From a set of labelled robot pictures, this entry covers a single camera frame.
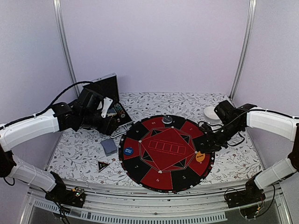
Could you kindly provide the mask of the orange big blind button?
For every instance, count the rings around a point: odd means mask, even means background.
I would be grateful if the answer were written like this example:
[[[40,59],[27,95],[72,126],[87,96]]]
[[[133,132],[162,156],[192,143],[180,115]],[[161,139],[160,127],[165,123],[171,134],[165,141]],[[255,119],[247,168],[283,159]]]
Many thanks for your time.
[[[205,156],[206,156],[205,154],[202,154],[201,152],[197,152],[195,159],[197,162],[201,163],[205,159]]]

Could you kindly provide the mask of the clear dealer button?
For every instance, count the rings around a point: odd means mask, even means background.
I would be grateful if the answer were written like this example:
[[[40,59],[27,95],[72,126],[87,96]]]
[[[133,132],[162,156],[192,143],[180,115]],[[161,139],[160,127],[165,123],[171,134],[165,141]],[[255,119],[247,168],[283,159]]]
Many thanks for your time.
[[[162,117],[162,122],[164,124],[171,124],[173,122],[173,119],[170,115],[165,115]]]

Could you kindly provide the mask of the blue small blind button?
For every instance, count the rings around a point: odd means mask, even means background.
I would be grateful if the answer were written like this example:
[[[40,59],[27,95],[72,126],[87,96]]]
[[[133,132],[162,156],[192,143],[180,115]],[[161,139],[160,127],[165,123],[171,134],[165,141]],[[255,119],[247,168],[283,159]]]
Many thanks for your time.
[[[126,156],[131,156],[133,153],[134,153],[134,150],[132,147],[126,147],[124,150],[123,150],[123,153],[124,155]]]

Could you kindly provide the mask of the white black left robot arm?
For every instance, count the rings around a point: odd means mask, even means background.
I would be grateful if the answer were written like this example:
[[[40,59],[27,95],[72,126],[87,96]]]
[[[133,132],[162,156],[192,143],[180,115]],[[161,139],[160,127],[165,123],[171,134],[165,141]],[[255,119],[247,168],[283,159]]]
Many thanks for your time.
[[[60,203],[69,199],[69,191],[59,175],[43,171],[12,153],[12,149],[28,140],[66,129],[77,131],[95,129],[111,135],[116,121],[107,116],[113,100],[101,94],[83,89],[79,98],[72,103],[57,103],[40,112],[21,119],[16,123],[5,124],[0,128],[0,176],[10,177],[32,184],[51,192]]]

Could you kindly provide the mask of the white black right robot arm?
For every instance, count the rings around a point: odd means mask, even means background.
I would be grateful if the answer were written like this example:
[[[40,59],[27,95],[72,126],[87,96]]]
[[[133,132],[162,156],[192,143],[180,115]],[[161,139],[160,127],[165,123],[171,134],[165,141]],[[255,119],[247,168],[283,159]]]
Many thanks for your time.
[[[223,126],[214,130],[206,123],[199,126],[204,134],[194,138],[193,142],[196,150],[202,154],[217,152],[223,147],[227,148],[228,141],[239,131],[244,131],[246,127],[262,129],[293,142],[293,149],[286,158],[246,182],[246,190],[241,196],[245,203],[252,203],[259,197],[261,190],[298,172],[299,119],[297,117],[262,109],[252,104],[236,108],[227,100],[220,102],[214,111]]]

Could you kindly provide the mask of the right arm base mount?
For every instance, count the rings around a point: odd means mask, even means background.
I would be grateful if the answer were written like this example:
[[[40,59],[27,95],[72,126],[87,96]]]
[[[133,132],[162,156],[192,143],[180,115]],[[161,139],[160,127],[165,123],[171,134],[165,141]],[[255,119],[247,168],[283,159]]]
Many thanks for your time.
[[[247,206],[240,209],[240,214],[245,219],[256,218],[259,211],[266,199],[263,190],[255,190],[251,187],[244,190],[236,190],[234,188],[228,188],[224,193],[224,199],[229,208],[235,208],[240,206]]]

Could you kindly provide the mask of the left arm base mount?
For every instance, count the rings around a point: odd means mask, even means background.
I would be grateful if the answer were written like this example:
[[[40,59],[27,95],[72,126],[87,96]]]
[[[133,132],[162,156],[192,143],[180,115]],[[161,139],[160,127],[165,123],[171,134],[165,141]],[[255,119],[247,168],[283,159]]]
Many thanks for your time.
[[[58,174],[52,171],[50,173],[54,176],[56,185],[53,190],[46,193],[45,199],[56,202],[57,204],[83,208],[86,197],[85,190],[81,187],[68,190]]]

